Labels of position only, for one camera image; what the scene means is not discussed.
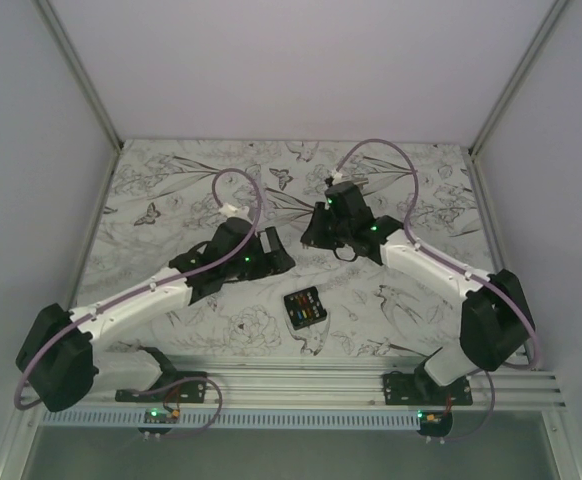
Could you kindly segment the black fuse box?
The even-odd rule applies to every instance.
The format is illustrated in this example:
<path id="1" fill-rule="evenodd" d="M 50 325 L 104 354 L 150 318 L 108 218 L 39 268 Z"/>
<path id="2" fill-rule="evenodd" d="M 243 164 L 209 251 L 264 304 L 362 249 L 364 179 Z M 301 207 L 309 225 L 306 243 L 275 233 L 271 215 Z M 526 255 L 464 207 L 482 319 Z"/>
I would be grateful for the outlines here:
<path id="1" fill-rule="evenodd" d="M 316 286 L 285 295 L 283 303 L 294 331 L 323 322 L 328 317 Z"/>

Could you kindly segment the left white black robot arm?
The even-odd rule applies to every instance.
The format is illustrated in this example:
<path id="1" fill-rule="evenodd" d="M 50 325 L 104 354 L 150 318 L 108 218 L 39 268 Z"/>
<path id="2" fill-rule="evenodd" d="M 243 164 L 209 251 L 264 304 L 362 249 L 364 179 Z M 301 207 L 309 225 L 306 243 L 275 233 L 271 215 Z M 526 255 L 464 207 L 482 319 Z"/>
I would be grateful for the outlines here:
<path id="1" fill-rule="evenodd" d="M 66 410 L 96 390 L 142 392 L 150 400 L 168 399 L 175 389 L 174 370 L 157 350 L 131 356 L 110 347 L 156 317 L 185 309 L 227 283 L 259 280 L 294 268 L 273 227 L 256 231 L 247 220 L 224 221 L 213 237 L 170 260 L 149 279 L 107 299 L 71 310 L 53 303 L 36 316 L 15 364 L 22 377 L 17 409 L 25 386 L 37 394 L 33 406 Z"/>

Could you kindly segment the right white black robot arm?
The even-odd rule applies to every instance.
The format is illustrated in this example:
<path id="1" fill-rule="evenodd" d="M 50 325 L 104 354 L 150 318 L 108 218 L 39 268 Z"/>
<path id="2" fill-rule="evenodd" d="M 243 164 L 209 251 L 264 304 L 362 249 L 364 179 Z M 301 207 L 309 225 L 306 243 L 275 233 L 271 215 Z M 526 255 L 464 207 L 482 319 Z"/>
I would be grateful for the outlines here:
<path id="1" fill-rule="evenodd" d="M 439 403 L 459 378 L 493 372 L 526 341 L 537 338 L 519 279 L 503 269 L 474 269 L 416 239 L 406 221 L 376 217 L 359 187 L 333 184 L 315 204 L 303 245 L 355 257 L 406 274 L 443 299 L 461 304 L 458 340 L 426 358 L 415 371 L 414 391 L 423 403 Z"/>

